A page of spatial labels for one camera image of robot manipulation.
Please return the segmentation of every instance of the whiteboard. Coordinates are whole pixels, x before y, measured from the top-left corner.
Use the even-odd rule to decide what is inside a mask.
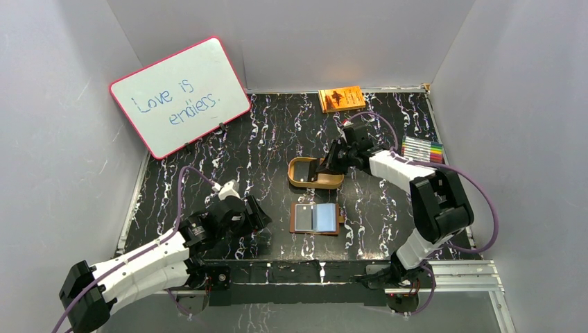
[[[114,81],[110,94],[157,159],[251,108],[216,37]]]

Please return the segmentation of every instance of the gray panel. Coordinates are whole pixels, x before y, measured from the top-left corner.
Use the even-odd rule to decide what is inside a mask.
[[[109,0],[141,63],[219,36],[248,89],[431,82],[474,0]]]
[[[1,7],[0,322],[49,332],[71,265],[120,235],[145,148],[107,85],[140,64],[105,1]]]
[[[180,302],[193,309],[202,304],[200,298]],[[121,309],[101,333],[500,332],[488,292],[435,294],[428,309],[408,320],[386,309],[362,304],[232,305],[208,307],[188,321],[178,316],[167,295],[156,295]]]
[[[519,332],[588,325],[587,35],[586,1],[478,0],[431,88],[449,160],[501,213],[487,256]],[[482,244],[490,222],[475,198]]]

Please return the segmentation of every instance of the yellow tray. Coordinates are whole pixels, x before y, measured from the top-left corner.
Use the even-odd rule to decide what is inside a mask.
[[[324,173],[319,173],[317,179],[314,182],[298,182],[294,179],[294,164],[296,162],[310,162],[314,160],[312,157],[294,157],[290,164],[288,165],[288,180],[290,183],[296,187],[306,187],[309,189],[336,189],[337,187],[343,184],[343,179],[345,175],[325,175]]]

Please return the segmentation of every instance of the black marble table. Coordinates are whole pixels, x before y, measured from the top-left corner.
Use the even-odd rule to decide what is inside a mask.
[[[240,194],[252,194],[273,222],[240,239],[226,238],[204,258],[341,263],[386,260],[414,228],[410,196],[390,183],[352,169],[337,190],[298,189],[289,184],[294,157],[323,157],[338,135],[337,127],[354,112],[323,114],[317,94],[253,94],[251,112],[227,125],[227,132],[199,139],[193,152],[179,151],[165,160],[148,161],[125,251],[133,250],[172,227],[177,209],[178,173],[184,165],[200,169],[221,184],[239,182]],[[367,110],[384,116],[403,135],[437,141],[424,93],[366,93]],[[393,145],[384,123],[363,117],[372,139]],[[201,210],[213,195],[192,172],[185,180],[183,217]],[[337,237],[291,234],[291,204],[338,203],[345,216]],[[469,247],[463,232],[451,242]],[[436,259],[479,259],[444,248]]]

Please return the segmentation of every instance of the yellow book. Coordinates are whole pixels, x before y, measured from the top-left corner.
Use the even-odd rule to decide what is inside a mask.
[[[322,113],[355,110],[365,107],[360,87],[319,90]]]

